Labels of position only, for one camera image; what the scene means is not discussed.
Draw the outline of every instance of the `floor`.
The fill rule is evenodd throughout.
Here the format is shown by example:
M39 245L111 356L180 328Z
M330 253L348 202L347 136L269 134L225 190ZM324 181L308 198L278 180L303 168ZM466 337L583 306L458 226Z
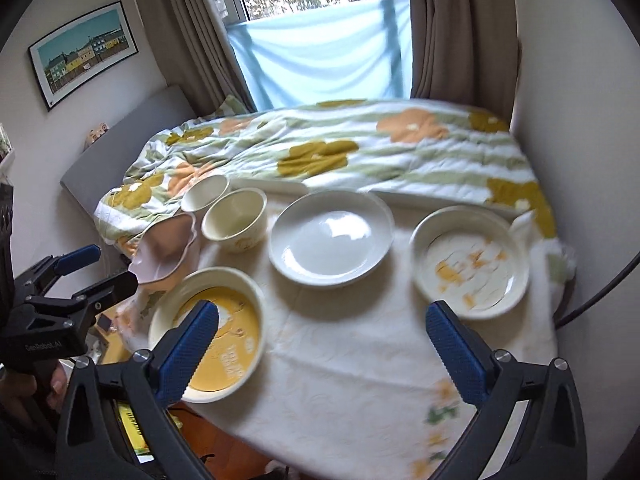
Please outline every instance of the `floor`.
M247 480L264 473L270 458L219 430L182 403L170 411L182 421L182 435L197 456L215 455L207 459L207 468L216 480ZM302 480L314 479L302 475Z

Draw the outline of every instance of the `light blue fabric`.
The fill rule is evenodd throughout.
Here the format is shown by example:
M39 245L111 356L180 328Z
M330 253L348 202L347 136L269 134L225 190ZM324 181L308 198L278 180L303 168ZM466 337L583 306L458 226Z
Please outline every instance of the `light blue fabric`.
M353 2L227 30L258 110L409 97L409 0Z

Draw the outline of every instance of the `white wall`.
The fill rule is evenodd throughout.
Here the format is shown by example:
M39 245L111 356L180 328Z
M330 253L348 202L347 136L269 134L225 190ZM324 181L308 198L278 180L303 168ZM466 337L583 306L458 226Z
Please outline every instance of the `white wall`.
M640 250L640 46L610 0L516 0L514 130L577 250L574 306ZM640 269L558 332L584 412L590 478L640 424Z
M0 123L16 149L8 172L14 184L14 272L47 254L98 243L93 222L60 187L60 177L82 151L86 134L115 124L166 86L147 43L134 0L122 0L139 53L85 83L47 112L28 47L60 25L117 0L34 0L0 52ZM101 278L94 265L61 280L68 294Z

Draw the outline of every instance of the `hand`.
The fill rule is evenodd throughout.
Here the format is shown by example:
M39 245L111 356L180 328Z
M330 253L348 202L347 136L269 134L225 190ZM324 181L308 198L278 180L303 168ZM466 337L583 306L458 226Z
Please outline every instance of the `hand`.
M9 414L30 430L34 430L35 425L20 399L31 397L37 389L35 377L19 374L7 368L0 379L0 403ZM47 404L52 410L60 412L66 394L66 374L60 363L51 376L51 389L51 393L47 396Z

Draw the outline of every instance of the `plate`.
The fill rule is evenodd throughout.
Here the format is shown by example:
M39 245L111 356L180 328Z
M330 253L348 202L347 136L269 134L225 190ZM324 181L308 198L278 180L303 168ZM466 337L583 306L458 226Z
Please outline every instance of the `plate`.
M529 257L509 224L479 208L453 206L422 220L410 241L414 283L462 319L511 310L529 283Z
M223 299L215 299L221 294ZM151 348L200 299L213 299L218 305L218 330L184 391L185 402L213 402L229 396L251 376L264 353L262 291L244 272L229 267L197 270L158 301L149 327Z
M276 220L269 257L294 282L342 286L371 272L393 238L393 215L375 195L318 191L296 200Z

